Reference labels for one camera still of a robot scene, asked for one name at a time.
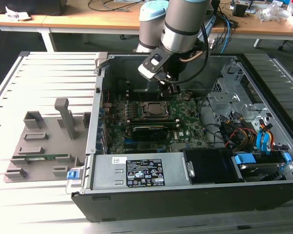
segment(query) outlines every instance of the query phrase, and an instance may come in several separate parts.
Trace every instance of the metal grating table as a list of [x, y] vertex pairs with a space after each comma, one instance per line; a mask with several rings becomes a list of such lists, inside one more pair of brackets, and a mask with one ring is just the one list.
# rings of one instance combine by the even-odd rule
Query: metal grating table
[[293, 120], [292, 75], [278, 60], [268, 55], [248, 54], [247, 58]]
[[270, 211], [89, 223], [65, 193], [66, 181], [4, 183], [1, 173], [8, 167], [27, 111], [58, 115], [53, 108], [58, 97], [69, 99], [69, 109], [75, 116], [91, 110], [95, 58], [96, 53], [21, 53], [0, 86], [0, 233], [293, 231], [293, 201]]

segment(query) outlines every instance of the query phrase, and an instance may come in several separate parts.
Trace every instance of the blue tab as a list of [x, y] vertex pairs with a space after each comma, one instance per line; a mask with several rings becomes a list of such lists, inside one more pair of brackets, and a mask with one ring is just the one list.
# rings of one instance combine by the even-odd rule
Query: blue tab
[[237, 164], [256, 163], [253, 154], [238, 154], [234, 159]]
[[284, 153], [284, 154], [283, 154], [283, 157], [285, 158], [285, 160], [286, 160], [287, 162], [292, 160], [292, 157], [290, 156], [289, 153]]
[[261, 142], [261, 139], [262, 139], [262, 135], [263, 135], [263, 133], [261, 131], [259, 131], [258, 135], [257, 135], [257, 139], [256, 139], [256, 147], [257, 147], [257, 149], [260, 149], [260, 142]]
[[269, 140], [269, 134], [265, 133], [263, 144], [262, 144], [262, 152], [265, 152], [266, 154], [269, 155], [270, 151], [268, 151], [268, 149], [267, 149], [268, 140]]
[[79, 171], [69, 171], [67, 173], [67, 179], [79, 179]]

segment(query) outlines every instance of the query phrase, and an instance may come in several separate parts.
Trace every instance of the circuit board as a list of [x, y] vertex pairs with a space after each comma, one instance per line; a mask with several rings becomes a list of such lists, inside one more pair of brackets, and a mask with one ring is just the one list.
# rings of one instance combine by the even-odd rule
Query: circuit board
[[[179, 152], [183, 148], [208, 147], [207, 138], [197, 116], [197, 104], [193, 98], [184, 100], [185, 94], [173, 96], [168, 101], [129, 101], [119, 97], [112, 101], [105, 118], [109, 154]], [[154, 115], [146, 112], [153, 108]], [[161, 121], [177, 121], [178, 128], [169, 129], [165, 139], [137, 141], [131, 135], [129, 119], [161, 118]]]

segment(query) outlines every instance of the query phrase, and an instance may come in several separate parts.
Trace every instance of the green circuit board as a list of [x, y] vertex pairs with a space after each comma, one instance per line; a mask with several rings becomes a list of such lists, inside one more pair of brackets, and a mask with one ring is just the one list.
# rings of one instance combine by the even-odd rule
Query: green circuit board
[[167, 118], [179, 120], [179, 127], [169, 129], [166, 139], [159, 141], [135, 141], [127, 124], [128, 119], [143, 118], [143, 105], [148, 103], [147, 101], [128, 101], [122, 98], [113, 101], [106, 118], [108, 153], [165, 153], [178, 152], [183, 148], [208, 147], [203, 127], [197, 117], [197, 104], [193, 98], [185, 101], [184, 95], [179, 94], [168, 101], [156, 102], [166, 108]]

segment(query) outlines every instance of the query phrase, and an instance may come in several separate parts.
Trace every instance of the gray 3d-printed holder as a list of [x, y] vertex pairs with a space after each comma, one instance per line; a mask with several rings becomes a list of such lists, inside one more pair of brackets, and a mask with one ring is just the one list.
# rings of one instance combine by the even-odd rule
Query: gray 3d-printed holder
[[26, 113], [4, 182], [63, 180], [70, 168], [84, 164], [90, 113], [73, 117], [66, 98], [58, 98], [55, 108], [61, 117]]

